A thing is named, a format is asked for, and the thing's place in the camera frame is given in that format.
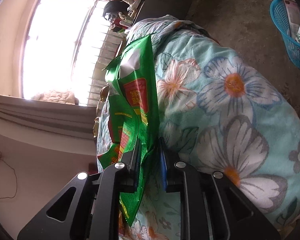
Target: floral blanket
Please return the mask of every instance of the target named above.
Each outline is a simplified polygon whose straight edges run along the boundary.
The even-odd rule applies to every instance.
[[[199,171],[222,171],[276,228],[293,223],[300,217],[300,120],[293,108],[234,50],[192,22],[147,19],[132,27],[128,42],[151,33],[160,135],[168,147]],[[111,144],[108,107],[98,155]],[[122,239],[180,239],[179,194],[163,192],[157,169]]]

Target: concrete floor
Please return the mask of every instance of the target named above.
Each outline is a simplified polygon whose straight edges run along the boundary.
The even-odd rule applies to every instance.
[[[300,70],[286,53],[269,8],[272,0],[201,0],[191,20],[235,49],[292,105],[300,118]]]

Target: floral bedding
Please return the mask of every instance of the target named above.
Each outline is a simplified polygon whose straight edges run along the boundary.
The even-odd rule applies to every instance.
[[[128,42],[151,33],[167,146],[199,171],[226,174],[276,228],[292,224],[300,217],[300,120],[293,108],[234,50],[194,23],[147,19],[132,27]],[[108,108],[106,102],[98,155],[111,145]],[[122,239],[180,239],[179,194],[163,192],[160,181],[156,166]]]

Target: wrinkled cloth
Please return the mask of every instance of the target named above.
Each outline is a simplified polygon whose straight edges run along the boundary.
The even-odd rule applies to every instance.
[[[38,101],[54,102],[75,105],[77,98],[74,97],[74,93],[70,90],[58,91],[58,90],[49,90],[43,93],[37,93],[31,99]]]
[[[172,16],[135,24],[128,43],[152,35],[160,136],[197,170],[222,171],[277,228],[300,217],[300,120],[282,95],[230,48]],[[107,151],[108,101],[97,154]],[[180,239],[180,197],[154,168],[122,239]]]

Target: crumpled beige fabric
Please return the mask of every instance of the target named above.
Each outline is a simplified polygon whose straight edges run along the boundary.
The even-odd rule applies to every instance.
[[[38,93],[35,96],[33,96],[31,99],[46,101],[46,102],[69,104],[69,105],[75,105],[75,100],[76,100],[76,98],[74,97],[74,93],[70,90],[66,90],[66,91],[49,90],[44,93]]]

